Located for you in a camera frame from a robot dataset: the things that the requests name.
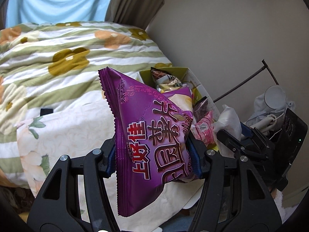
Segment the pink striped snack bag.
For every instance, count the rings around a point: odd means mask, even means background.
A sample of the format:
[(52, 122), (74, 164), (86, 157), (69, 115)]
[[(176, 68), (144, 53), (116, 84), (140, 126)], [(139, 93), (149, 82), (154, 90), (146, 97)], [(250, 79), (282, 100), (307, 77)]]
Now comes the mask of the pink striped snack bag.
[(193, 124), (191, 132), (195, 139), (202, 141), (206, 146), (215, 143), (212, 111)]

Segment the mauve red snack bag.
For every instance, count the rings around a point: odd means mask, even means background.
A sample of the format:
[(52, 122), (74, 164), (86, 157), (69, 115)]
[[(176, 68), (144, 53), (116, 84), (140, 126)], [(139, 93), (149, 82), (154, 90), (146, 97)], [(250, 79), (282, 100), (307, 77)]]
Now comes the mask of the mauve red snack bag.
[(196, 122), (199, 122), (209, 112), (208, 97), (201, 98), (193, 107), (193, 115)]

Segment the purple chip bag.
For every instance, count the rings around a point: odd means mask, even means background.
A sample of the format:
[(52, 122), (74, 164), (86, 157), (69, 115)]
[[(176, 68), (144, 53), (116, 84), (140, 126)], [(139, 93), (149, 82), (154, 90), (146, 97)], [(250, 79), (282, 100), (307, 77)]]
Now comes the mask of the purple chip bag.
[(160, 93), (112, 68), (99, 79), (115, 123), (117, 212), (128, 217), (170, 182), (195, 180), (185, 146), (193, 120), (188, 87)]

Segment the brown yellow ATR bag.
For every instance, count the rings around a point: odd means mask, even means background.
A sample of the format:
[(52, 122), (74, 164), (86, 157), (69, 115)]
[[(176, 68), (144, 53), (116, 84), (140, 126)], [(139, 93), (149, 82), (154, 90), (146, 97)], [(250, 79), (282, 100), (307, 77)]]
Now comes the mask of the brown yellow ATR bag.
[(173, 76), (171, 73), (152, 67), (150, 73), (153, 81), (155, 82), (156, 89), (160, 93), (175, 91), (180, 88), (186, 87), (180, 79)]

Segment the white plastic bag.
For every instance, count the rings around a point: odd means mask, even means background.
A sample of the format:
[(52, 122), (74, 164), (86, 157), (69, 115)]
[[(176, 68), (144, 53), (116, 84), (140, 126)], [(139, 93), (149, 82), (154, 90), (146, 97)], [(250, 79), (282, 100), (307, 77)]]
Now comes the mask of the white plastic bag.
[(225, 145), (223, 145), (219, 139), (217, 138), (217, 133), (220, 130), (225, 130), (232, 136), (234, 136), (238, 141), (241, 140), (241, 124), (239, 117), (236, 111), (232, 108), (227, 106), (226, 104), (223, 105), (224, 110), (220, 114), (218, 121), (213, 123), (213, 133), (214, 133), (214, 140), (218, 147), (219, 153), (223, 157), (234, 158), (234, 152), (229, 150)]

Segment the pale blue cloth pile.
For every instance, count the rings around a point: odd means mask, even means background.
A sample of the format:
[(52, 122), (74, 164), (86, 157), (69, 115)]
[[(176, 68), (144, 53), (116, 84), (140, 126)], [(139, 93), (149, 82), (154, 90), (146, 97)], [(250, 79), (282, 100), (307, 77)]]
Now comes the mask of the pale blue cloth pile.
[(270, 131), (278, 131), (284, 121), (287, 109), (295, 111), (295, 102), (287, 101), (283, 107), (279, 109), (271, 109), (264, 100), (264, 94), (259, 95), (254, 101), (254, 113), (245, 122), (246, 126), (257, 128), (264, 135), (268, 135)]

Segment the white cup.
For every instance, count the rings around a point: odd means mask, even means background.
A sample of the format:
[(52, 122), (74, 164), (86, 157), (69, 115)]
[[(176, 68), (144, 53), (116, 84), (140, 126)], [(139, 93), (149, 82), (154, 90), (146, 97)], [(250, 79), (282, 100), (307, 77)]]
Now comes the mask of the white cup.
[(266, 106), (271, 109), (282, 109), (286, 106), (286, 95), (279, 85), (269, 87), (264, 93)]

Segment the black rod stand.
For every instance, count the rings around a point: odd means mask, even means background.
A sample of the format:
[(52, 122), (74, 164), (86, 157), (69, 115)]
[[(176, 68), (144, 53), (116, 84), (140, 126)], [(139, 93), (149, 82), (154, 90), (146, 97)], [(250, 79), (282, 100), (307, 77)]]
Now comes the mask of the black rod stand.
[(248, 83), (250, 80), (252, 80), (253, 78), (255, 78), (257, 75), (259, 75), (261, 72), (263, 72), (265, 70), (267, 70), (267, 72), (272, 77), (275, 84), (279, 85), (278, 80), (276, 79), (276, 77), (275, 77), (274, 73), (272, 72), (272, 70), (270, 69), (269, 65), (266, 63), (265, 59), (261, 60), (261, 62), (263, 64), (263, 66), (259, 70), (257, 70), (255, 73), (250, 75), (248, 78), (246, 78), (245, 80), (243, 80), (242, 82), (240, 82), (236, 86), (234, 86), (232, 89), (230, 89), (226, 93), (222, 94), (221, 96), (219, 96), (218, 98), (213, 100), (213, 102), (216, 103), (216, 102), (220, 101), (221, 99), (225, 98), (226, 96), (230, 95), (231, 93), (233, 93), (234, 91), (236, 91), (237, 89), (239, 89), (240, 87), (242, 87), (243, 85)]

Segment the green cardboard box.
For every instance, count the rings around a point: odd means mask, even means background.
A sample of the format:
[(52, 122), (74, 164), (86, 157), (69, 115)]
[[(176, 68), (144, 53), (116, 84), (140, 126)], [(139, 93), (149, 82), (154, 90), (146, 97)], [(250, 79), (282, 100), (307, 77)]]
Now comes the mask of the green cardboard box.
[[(208, 109), (209, 112), (212, 111), (213, 123), (218, 120), (219, 112), (215, 107), (213, 100), (190, 69), (160, 68), (163, 71), (171, 73), (186, 85), (186, 87), (166, 93), (160, 93), (156, 89), (150, 69), (140, 72), (142, 85), (136, 87), (136, 91), (152, 96), (155, 99), (155, 103), (158, 105), (155, 112), (163, 115), (165, 119), (177, 122), (179, 129), (184, 132), (185, 136), (191, 132), (192, 125), (196, 123), (193, 115), (193, 107), (196, 102), (205, 96), (208, 97)], [(218, 149), (216, 147), (216, 142), (206, 147), (208, 149)]]

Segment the floral striped quilt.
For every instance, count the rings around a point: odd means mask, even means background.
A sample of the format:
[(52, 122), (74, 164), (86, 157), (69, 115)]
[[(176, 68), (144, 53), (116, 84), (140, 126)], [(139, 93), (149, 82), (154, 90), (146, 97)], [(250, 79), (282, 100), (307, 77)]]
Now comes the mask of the floral striped quilt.
[(98, 71), (132, 78), (171, 62), (147, 33), (105, 22), (25, 23), (1, 30), (1, 185), (28, 188), (17, 128), (32, 119), (39, 137), (42, 109), (60, 112), (102, 98)]

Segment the right beige curtain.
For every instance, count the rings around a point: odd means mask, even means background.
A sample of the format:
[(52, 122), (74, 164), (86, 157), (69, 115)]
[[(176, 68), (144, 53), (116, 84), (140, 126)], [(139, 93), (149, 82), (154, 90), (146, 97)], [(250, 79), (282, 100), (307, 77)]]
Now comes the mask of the right beige curtain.
[(110, 0), (105, 21), (146, 29), (165, 0)]

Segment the light blue hanging cloth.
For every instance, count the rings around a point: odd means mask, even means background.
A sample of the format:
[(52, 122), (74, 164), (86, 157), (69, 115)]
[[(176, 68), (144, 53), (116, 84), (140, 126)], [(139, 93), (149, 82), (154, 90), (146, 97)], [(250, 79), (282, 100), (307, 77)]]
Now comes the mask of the light blue hanging cloth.
[(4, 26), (104, 21), (110, 0), (8, 0)]

